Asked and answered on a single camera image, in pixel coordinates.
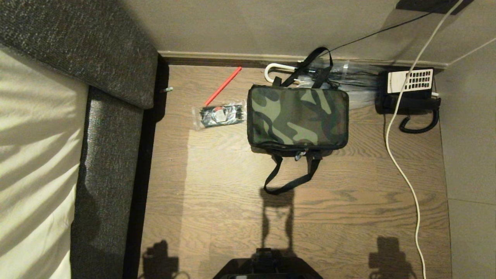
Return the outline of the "black telephone handset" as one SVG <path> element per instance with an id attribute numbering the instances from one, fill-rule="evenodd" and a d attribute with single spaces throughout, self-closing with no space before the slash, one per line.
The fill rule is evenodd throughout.
<path id="1" fill-rule="evenodd" d="M 378 114 L 394 114 L 398 102 L 398 95 L 380 96 L 375 100 L 374 106 Z M 441 106 L 440 98 L 415 99 L 402 97 L 399 102 L 398 114 L 406 115 L 409 112 L 436 111 Z"/>

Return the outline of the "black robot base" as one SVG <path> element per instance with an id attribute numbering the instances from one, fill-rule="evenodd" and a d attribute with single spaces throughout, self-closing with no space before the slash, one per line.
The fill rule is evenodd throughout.
<path id="1" fill-rule="evenodd" d="M 324 279 L 294 253 L 258 248 L 250 258 L 233 258 L 213 279 Z"/>

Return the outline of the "camouflage fabric zip bag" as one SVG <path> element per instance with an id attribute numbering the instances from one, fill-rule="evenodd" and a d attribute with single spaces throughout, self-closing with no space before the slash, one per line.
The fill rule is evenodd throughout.
<path id="1" fill-rule="evenodd" d="M 322 88 L 333 68 L 332 58 L 327 67 L 317 71 L 311 87 L 291 87 L 323 53 L 330 51 L 324 46 L 314 49 L 286 80 L 276 77 L 271 86 L 254 85 L 248 91 L 248 142 L 255 150 L 270 154 L 276 163 L 263 186 L 270 195 L 286 193 L 309 182 L 323 157 L 348 143 L 349 95 L 342 90 Z M 285 157 L 306 157 L 307 174 L 280 188 L 269 188 Z"/>

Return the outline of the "black wall socket plate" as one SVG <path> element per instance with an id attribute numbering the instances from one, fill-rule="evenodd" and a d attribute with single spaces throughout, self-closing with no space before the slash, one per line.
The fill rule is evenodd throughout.
<path id="1" fill-rule="evenodd" d="M 399 0 L 397 10 L 446 14 L 459 0 Z"/>

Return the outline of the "beige skirting board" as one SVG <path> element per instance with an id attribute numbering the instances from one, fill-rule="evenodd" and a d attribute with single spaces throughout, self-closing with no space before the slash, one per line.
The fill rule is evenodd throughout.
<path id="1" fill-rule="evenodd" d="M 305 55 L 273 55 L 273 54 L 253 54 L 253 53 L 213 53 L 213 52 L 179 52 L 179 51 L 158 51 L 158 53 L 168 61 L 177 65 L 192 65 L 196 62 L 199 65 L 214 65 L 222 67 L 233 67 L 241 65 L 249 68 L 261 68 L 271 62 L 282 62 L 287 65 L 294 65 L 297 61 L 305 59 Z M 384 59 L 359 59 L 333 57 L 334 61 L 351 61 L 361 65 L 380 65 L 405 67 L 413 64 L 413 60 L 384 60 Z"/>

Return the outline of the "red thin stick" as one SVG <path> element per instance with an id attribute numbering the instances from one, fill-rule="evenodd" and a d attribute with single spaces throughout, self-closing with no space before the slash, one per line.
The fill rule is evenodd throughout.
<path id="1" fill-rule="evenodd" d="M 242 67 L 237 67 L 233 73 L 212 93 L 212 95 L 204 102 L 204 106 L 209 106 L 216 97 L 230 84 L 230 82 L 242 71 Z"/>

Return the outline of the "white mattress sheet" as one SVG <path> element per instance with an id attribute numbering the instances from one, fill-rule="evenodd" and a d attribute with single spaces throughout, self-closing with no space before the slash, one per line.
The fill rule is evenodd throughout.
<path id="1" fill-rule="evenodd" d="M 0 279 L 71 279 L 88 91 L 0 46 Z"/>

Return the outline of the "grey fabric bed frame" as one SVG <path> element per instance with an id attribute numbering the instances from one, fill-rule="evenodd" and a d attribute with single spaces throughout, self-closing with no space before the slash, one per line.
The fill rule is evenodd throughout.
<path id="1" fill-rule="evenodd" d="M 0 0 L 0 47 L 88 85 L 71 279 L 122 279 L 158 53 L 120 0 Z"/>

